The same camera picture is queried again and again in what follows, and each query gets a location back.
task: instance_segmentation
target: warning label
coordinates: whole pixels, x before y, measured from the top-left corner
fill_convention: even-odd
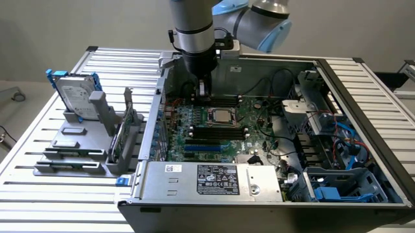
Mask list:
[[[237,166],[198,165],[198,193],[239,195]]]

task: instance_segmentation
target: side panel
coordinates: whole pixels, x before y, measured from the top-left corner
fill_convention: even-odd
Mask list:
[[[366,233],[393,223],[402,210],[119,205],[134,230],[198,233]]]
[[[337,96],[338,101],[343,103],[343,110],[349,111],[351,117],[357,121],[357,124],[363,132],[363,135],[366,136],[369,140],[369,144],[373,146],[374,151],[379,155],[388,170],[394,176],[398,182],[398,185],[405,195],[408,196],[409,201],[413,203],[413,206],[414,206],[415,182],[409,174],[409,171],[405,169],[402,163],[400,162],[392,150],[392,147],[397,145],[394,144],[389,145],[386,143],[386,140],[382,138],[379,131],[374,127],[371,121],[369,120],[369,117],[366,116],[362,110],[363,107],[358,105],[355,99],[353,98],[350,92],[347,91],[345,84],[342,83],[337,73],[334,72],[327,60],[319,59],[319,65],[321,65],[321,68],[323,69],[323,72],[327,75],[327,81],[329,81],[327,85],[334,95]],[[386,107],[381,106],[378,111],[386,111]]]

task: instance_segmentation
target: slotted aluminum platform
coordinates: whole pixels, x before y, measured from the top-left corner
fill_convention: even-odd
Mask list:
[[[147,118],[161,77],[159,56],[158,51],[99,48],[85,54],[73,72],[98,72],[109,103],[117,111],[123,112],[126,108],[123,88],[133,87],[135,109]],[[385,95],[382,84],[377,83],[378,79],[371,77],[362,65],[351,59],[326,59],[330,59],[329,62],[370,119],[375,120],[374,124],[381,126],[381,133],[410,173],[415,174],[409,163],[414,161],[414,157],[402,151],[402,148],[412,145],[402,138],[406,135],[415,137],[409,130],[414,128],[414,122],[401,113],[393,97]],[[0,232],[131,233],[133,229],[114,204],[118,198],[115,193],[122,193],[123,197],[130,192],[130,187],[115,187],[114,178],[33,175],[34,164],[41,160],[42,152],[65,122],[63,110],[63,102],[55,94],[0,164]],[[402,124],[409,127],[401,129],[401,134],[390,125]],[[135,148],[134,160],[138,160],[138,154],[139,146]],[[415,222],[405,225],[405,228],[390,227],[396,226],[379,228],[373,233],[414,232],[410,227],[415,227]]]
[[[365,63],[327,60],[353,98],[415,180],[415,116]]]

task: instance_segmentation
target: floor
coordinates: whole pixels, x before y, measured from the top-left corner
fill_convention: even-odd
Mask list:
[[[7,129],[13,137],[19,140],[55,91],[47,82],[0,81],[0,90],[14,86],[21,87],[26,94],[26,101],[17,102],[10,98],[0,100],[0,125]],[[0,162],[6,156],[7,151],[0,149]]]

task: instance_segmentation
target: black connector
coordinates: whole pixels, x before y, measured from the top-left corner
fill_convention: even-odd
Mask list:
[[[169,30],[169,39],[171,43],[175,43],[174,30]]]
[[[222,39],[215,39],[215,48],[218,50],[231,50],[234,49],[234,37],[230,32]]]
[[[261,160],[261,157],[258,155],[254,155],[249,160],[247,160],[249,164],[257,164],[261,163],[261,165],[265,165],[265,163]]]
[[[265,142],[262,143],[262,149],[263,149],[265,152],[269,152],[267,141],[265,141]]]
[[[349,155],[351,156],[357,156],[361,152],[361,146],[358,146],[357,144],[350,145],[349,147]]]

